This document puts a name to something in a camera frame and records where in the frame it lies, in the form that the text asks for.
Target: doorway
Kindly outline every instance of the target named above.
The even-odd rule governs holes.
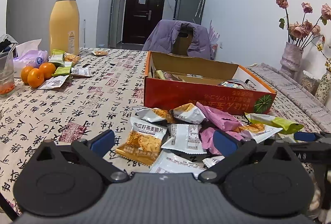
[[[123,7],[124,1],[112,0],[110,7],[110,23],[109,23],[109,34],[108,34],[108,48],[116,48],[116,44],[121,41],[121,30],[122,30],[122,17],[120,17],[120,10]]]
[[[165,0],[126,0],[123,43],[145,44],[162,19]]]

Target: purple jacket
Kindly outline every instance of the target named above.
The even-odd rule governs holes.
[[[192,43],[187,50],[188,56],[213,60],[214,54],[207,29],[198,24],[179,20],[161,20],[148,37],[143,51],[171,53],[182,27],[193,30]]]

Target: yellow bottle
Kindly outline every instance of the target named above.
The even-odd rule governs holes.
[[[56,0],[49,21],[50,52],[53,49],[79,55],[79,11],[76,0]]]

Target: pink vase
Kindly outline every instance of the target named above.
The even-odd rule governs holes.
[[[302,48],[295,44],[286,42],[284,54],[282,55],[282,60],[280,61],[280,64],[282,65],[280,70],[289,77],[294,78],[295,73],[299,71],[302,53]]]

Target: tablecloth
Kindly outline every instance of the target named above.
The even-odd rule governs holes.
[[[92,78],[72,78],[57,90],[31,89],[16,79],[13,94],[1,100],[0,191],[16,211],[13,185],[44,139],[69,145],[78,138],[89,140],[112,129],[115,147],[104,159],[129,174],[149,171],[149,167],[115,153],[130,132],[130,117],[134,115],[131,107],[143,104],[147,52],[104,50],[109,55],[97,57],[91,53],[93,49],[81,49],[82,59],[77,66],[88,67]],[[279,91],[271,112],[303,123],[306,131],[320,131]],[[238,118],[247,123],[244,117]],[[206,157],[180,155],[196,163]]]

